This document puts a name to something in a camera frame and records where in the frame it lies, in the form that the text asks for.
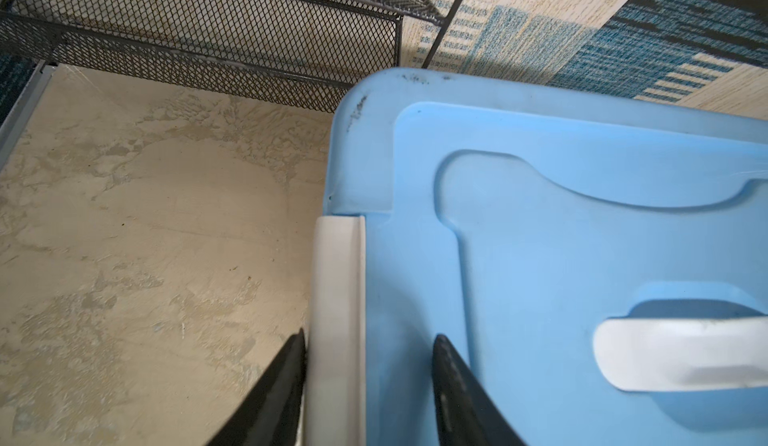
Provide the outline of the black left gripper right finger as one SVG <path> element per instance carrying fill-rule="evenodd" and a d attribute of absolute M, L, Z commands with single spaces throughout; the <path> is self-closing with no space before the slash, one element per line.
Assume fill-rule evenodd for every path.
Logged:
<path fill-rule="evenodd" d="M 433 343 L 431 374 L 441 446 L 525 444 L 443 334 Z"/>

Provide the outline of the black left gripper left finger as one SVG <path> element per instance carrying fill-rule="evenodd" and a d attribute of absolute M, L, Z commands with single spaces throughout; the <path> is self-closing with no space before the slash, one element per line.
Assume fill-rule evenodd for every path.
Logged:
<path fill-rule="evenodd" d="M 306 340 L 291 335 L 211 445 L 278 446 L 297 442 L 306 377 Z"/>

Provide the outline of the blue plastic bin lid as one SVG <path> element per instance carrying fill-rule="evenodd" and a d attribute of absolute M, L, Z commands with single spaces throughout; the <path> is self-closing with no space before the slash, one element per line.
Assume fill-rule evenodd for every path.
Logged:
<path fill-rule="evenodd" d="M 396 68 L 341 100 L 368 445 L 435 445 L 445 336 L 529 445 L 767 441 L 767 125 Z"/>

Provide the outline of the white plastic storage bin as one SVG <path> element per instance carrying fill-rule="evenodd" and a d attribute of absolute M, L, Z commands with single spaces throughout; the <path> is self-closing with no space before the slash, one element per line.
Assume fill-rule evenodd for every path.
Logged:
<path fill-rule="evenodd" d="M 362 216 L 317 219 L 304 388 L 305 445 L 366 443 L 366 230 Z"/>

